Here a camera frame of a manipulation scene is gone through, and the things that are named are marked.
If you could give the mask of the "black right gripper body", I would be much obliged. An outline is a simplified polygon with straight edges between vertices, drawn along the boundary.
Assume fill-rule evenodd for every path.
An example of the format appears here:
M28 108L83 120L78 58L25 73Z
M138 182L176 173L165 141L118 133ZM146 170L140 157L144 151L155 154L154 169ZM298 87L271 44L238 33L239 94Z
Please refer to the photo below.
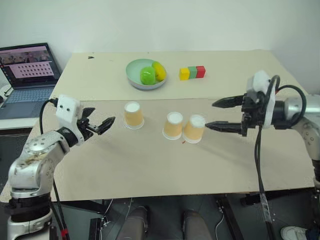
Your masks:
M264 109L266 96L263 92L257 93L257 101L252 100L247 94L242 100L241 135L247 136L248 129L255 129L256 126L263 126L266 110Z

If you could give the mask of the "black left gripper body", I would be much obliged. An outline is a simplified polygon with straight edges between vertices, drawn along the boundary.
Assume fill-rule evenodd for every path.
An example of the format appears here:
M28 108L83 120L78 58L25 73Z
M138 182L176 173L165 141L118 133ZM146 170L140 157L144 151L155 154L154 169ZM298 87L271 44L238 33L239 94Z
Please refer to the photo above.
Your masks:
M98 134L98 128L95 125L91 125L89 121L90 120L87 117L82 117L78 120L78 129L82 134L84 141L87 141L94 134Z

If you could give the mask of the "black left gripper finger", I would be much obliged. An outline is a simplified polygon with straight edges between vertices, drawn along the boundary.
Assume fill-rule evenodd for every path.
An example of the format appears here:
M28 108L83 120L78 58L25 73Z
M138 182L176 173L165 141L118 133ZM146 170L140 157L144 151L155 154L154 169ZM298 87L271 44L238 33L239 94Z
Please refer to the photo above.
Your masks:
M85 107L82 110L81 120L87 119L95 110L95 107Z
M102 124L100 124L97 129L96 129L96 133L98 135L102 135L103 133L105 133L106 131L108 131L113 123L115 122L116 117L112 116L112 117L108 117L107 119L105 119Z

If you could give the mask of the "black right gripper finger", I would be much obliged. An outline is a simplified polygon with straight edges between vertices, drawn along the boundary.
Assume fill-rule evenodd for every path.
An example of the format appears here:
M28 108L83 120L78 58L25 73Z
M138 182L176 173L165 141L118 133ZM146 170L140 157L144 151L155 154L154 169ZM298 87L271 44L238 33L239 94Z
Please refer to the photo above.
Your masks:
M236 106L241 106L243 103L244 95L236 95L236 96L230 96L230 97L224 97L221 98L215 102L212 103L212 107L216 108L234 108Z
M206 123L205 126L211 130L223 133L242 133L241 123L232 123L228 121L213 121Z

